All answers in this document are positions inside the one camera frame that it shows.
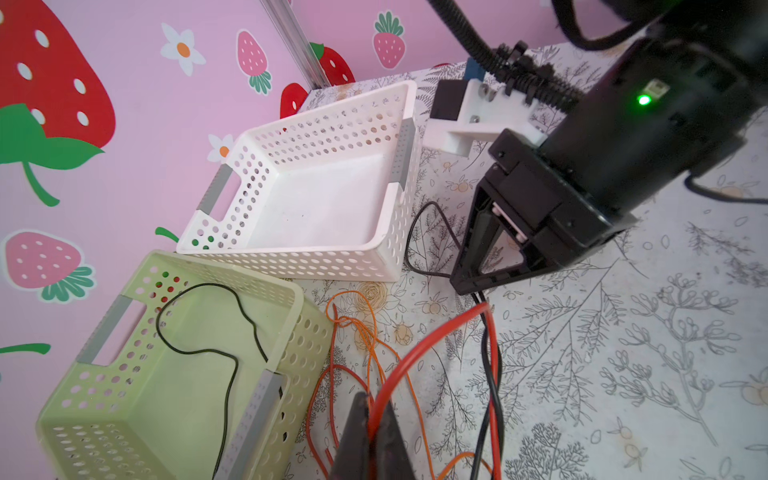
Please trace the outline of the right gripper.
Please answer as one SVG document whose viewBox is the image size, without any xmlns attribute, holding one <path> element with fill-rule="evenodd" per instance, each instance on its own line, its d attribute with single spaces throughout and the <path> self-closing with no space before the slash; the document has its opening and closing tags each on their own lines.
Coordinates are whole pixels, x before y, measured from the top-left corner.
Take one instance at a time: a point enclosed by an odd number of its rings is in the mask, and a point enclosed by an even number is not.
<svg viewBox="0 0 768 480">
<path fill-rule="evenodd" d="M 634 42 L 540 147 L 510 130 L 493 142 L 452 286 L 474 293 L 590 255 L 652 194 L 740 149 L 755 109 L 754 42 Z"/>
</svg>

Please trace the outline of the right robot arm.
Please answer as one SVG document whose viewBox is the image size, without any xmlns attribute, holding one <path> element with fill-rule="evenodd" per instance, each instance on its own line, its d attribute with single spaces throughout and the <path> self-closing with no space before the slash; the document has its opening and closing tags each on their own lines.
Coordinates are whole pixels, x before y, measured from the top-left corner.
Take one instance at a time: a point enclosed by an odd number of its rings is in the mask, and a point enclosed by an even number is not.
<svg viewBox="0 0 768 480">
<path fill-rule="evenodd" d="M 596 39 L 583 35 L 572 2 L 555 2 L 575 47 L 627 44 L 587 92 L 535 67 L 520 47 L 489 47 L 454 2 L 433 7 L 507 92 L 564 113 L 540 146 L 511 128 L 495 136 L 450 277 L 460 294 L 587 257 L 677 177 L 695 190 L 697 178 L 743 146 L 741 129 L 767 103 L 763 1 L 614 1 L 625 25 Z"/>
</svg>

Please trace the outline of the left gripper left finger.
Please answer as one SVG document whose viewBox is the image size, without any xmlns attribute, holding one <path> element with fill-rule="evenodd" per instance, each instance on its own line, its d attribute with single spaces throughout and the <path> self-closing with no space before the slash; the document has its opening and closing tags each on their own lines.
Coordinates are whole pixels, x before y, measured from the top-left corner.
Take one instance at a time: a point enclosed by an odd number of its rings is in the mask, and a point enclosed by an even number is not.
<svg viewBox="0 0 768 480">
<path fill-rule="evenodd" d="M 369 395 L 358 392 L 352 400 L 336 457 L 328 475 L 330 480 L 368 480 L 370 478 L 368 406 Z"/>
</svg>

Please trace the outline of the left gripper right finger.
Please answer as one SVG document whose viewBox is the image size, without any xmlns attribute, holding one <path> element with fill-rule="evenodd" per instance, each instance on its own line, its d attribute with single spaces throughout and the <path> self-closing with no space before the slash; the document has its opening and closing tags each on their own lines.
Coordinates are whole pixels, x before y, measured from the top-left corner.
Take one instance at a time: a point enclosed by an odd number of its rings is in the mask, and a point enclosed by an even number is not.
<svg viewBox="0 0 768 480">
<path fill-rule="evenodd" d="M 374 441 L 374 478 L 376 480 L 414 480 L 408 456 L 392 404 L 387 403 Z"/>
</svg>

